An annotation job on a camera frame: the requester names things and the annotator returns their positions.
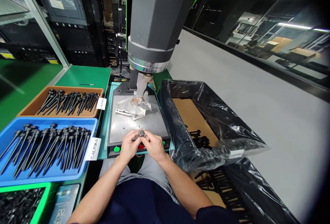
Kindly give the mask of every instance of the ceiling light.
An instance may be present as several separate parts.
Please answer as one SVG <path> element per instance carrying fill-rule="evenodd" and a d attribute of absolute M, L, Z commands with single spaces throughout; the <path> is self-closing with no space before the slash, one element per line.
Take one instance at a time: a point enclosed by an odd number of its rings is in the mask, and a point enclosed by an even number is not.
<path fill-rule="evenodd" d="M 278 23 L 277 25 L 285 26 L 285 27 L 292 27 L 292 28 L 297 28 L 297 29 L 303 29 L 303 30 L 310 30 L 312 28 L 312 27 L 308 27 L 308 26 L 289 24 L 289 23 Z"/>
<path fill-rule="evenodd" d="M 316 31 L 321 31 L 321 32 L 325 32 L 325 33 L 329 33 L 329 32 L 330 32 L 330 30 L 324 30 L 324 29 L 314 29 L 314 30 L 316 30 Z"/>

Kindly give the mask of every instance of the ultrasonic welding machine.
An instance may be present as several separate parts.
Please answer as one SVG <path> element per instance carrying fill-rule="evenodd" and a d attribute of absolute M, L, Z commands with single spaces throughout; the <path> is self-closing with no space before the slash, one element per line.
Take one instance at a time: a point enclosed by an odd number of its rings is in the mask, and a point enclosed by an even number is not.
<path fill-rule="evenodd" d="M 113 91 L 108 158 L 120 154 L 122 139 L 131 129 L 145 129 L 161 136 L 165 149 L 169 149 L 171 140 L 157 96 L 147 85 L 154 73 L 166 69 L 193 2 L 194 0 L 132 0 L 131 33 L 127 45 L 131 75 L 129 81 L 122 82 Z M 117 37 L 125 38 L 121 33 L 121 25 L 119 27 Z M 150 113 L 145 113 L 144 118 L 137 120 L 133 120 L 131 113 L 122 110 L 118 104 L 134 95 L 143 97 L 153 108 Z M 146 149 L 140 144 L 138 152 L 142 151 Z"/>

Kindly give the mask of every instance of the black trash bag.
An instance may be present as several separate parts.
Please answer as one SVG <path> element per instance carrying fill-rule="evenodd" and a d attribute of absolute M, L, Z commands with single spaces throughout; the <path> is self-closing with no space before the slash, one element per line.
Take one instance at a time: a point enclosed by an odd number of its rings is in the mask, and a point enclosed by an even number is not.
<path fill-rule="evenodd" d="M 221 168 L 240 193 L 255 223 L 299 223 L 248 158 Z"/>
<path fill-rule="evenodd" d="M 174 147 L 173 161 L 184 171 L 205 171 L 237 161 L 237 157 L 261 153 L 269 147 L 204 82 L 162 81 L 157 93 Z M 172 98 L 191 99 L 219 139 L 212 150 L 194 144 Z"/>

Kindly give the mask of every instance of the gray pants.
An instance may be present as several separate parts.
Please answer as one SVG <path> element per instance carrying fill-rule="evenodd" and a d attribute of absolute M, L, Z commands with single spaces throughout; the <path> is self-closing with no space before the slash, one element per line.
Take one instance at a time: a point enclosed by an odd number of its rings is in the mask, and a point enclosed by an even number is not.
<path fill-rule="evenodd" d="M 105 159 L 103 160 L 102 169 L 99 175 L 99 178 L 102 177 L 105 172 L 112 166 L 116 158 Z M 179 204 L 178 200 L 173 194 L 173 190 L 169 185 L 168 179 L 164 170 L 159 166 L 159 164 L 148 154 L 145 154 L 143 164 L 139 172 L 131 173 L 131 170 L 128 166 L 125 167 L 123 173 L 121 174 L 117 185 L 121 184 L 130 179 L 140 178 L 140 179 L 150 179 L 162 187 L 173 199 L 173 201 Z"/>

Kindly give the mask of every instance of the hand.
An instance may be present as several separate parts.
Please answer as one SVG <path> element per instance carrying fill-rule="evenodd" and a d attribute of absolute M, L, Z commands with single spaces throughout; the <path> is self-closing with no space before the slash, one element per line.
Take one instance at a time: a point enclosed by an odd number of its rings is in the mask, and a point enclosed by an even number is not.
<path fill-rule="evenodd" d="M 131 130 L 123 138 L 123 142 L 121 145 L 121 152 L 118 157 L 122 159 L 126 164 L 128 164 L 128 162 L 135 156 L 140 143 L 141 143 L 141 138 L 139 137 L 139 131 Z"/>
<path fill-rule="evenodd" d="M 160 136 L 144 130 L 145 137 L 140 137 L 142 143 L 147 148 L 150 156 L 157 162 L 161 162 L 167 158 L 165 149 L 163 146 L 163 139 Z"/>

